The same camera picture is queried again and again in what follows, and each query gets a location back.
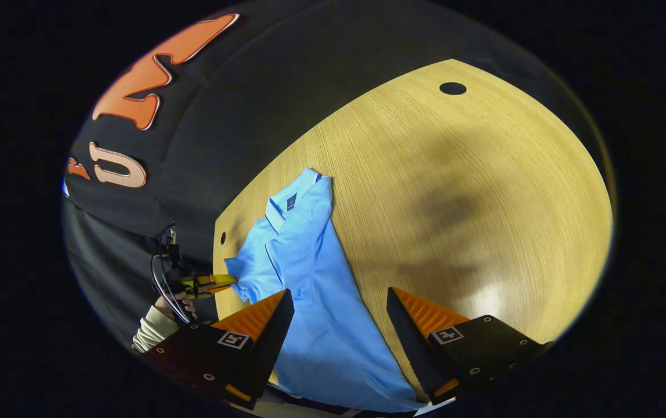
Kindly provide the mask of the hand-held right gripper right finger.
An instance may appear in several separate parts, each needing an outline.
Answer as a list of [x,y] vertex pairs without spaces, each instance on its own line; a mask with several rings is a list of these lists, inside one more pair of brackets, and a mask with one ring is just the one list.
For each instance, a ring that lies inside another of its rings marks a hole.
[[433,405],[488,391],[540,359],[539,343],[492,315],[467,318],[397,287],[386,310],[423,391]]

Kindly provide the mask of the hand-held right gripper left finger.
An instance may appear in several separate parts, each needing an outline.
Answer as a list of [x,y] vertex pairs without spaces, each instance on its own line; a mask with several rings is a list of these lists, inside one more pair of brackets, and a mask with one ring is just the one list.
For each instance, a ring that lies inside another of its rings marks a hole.
[[212,325],[180,326],[144,360],[201,399],[253,410],[293,315],[292,294],[283,289]]

